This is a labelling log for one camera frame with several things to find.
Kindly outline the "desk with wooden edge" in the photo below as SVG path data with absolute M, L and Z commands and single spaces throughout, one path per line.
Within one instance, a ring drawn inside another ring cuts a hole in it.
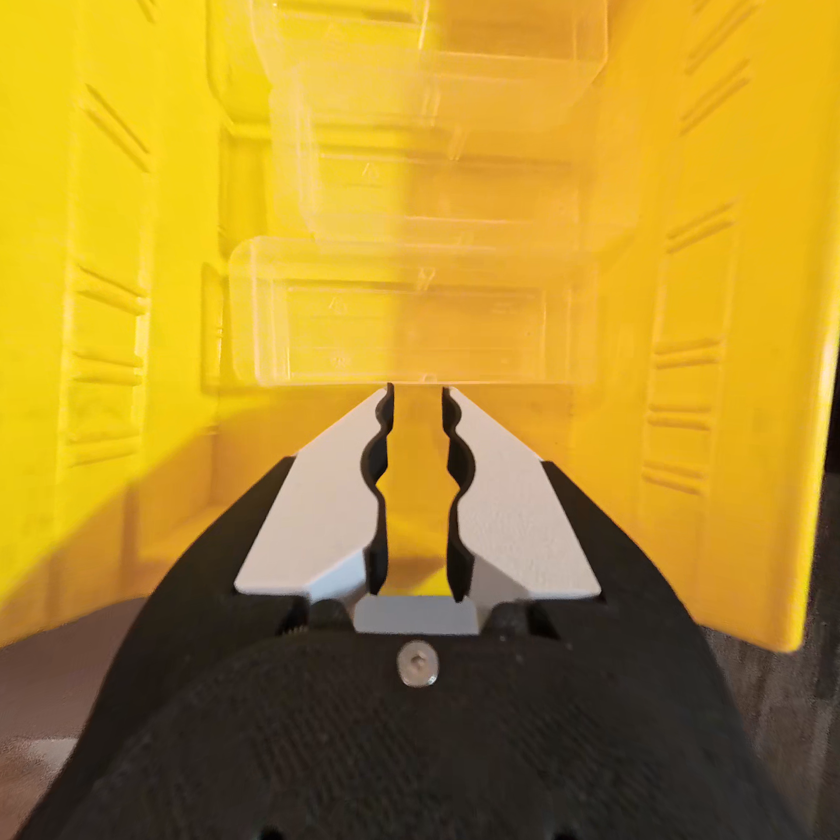
M 15 837 L 67 759 L 143 604 L 109 605 L 2 648 L 2 838 Z M 818 596 L 792 654 L 705 635 L 773 782 L 813 838 L 838 838 L 838 614 Z

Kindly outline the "yellow plastic bin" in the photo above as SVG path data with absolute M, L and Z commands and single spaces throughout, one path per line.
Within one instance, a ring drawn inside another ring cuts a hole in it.
M 640 215 L 597 253 L 587 385 L 233 377 L 228 260 L 279 234 L 270 90 L 226 2 L 2 2 L 2 645 L 150 594 L 393 384 L 384 595 L 448 595 L 464 393 L 706 627 L 805 630 L 838 345 L 838 2 L 608 2 Z

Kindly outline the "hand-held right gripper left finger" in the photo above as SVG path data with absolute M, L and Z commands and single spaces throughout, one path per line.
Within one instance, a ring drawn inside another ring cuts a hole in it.
M 388 384 L 300 449 L 234 582 L 243 595 L 356 603 L 387 576 L 385 499 L 394 386 Z

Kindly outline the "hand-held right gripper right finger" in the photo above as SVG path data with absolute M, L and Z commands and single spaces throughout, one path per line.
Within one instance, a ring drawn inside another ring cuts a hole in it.
M 448 513 L 446 572 L 457 602 L 588 600 L 602 588 L 543 460 L 454 387 L 442 392 Z

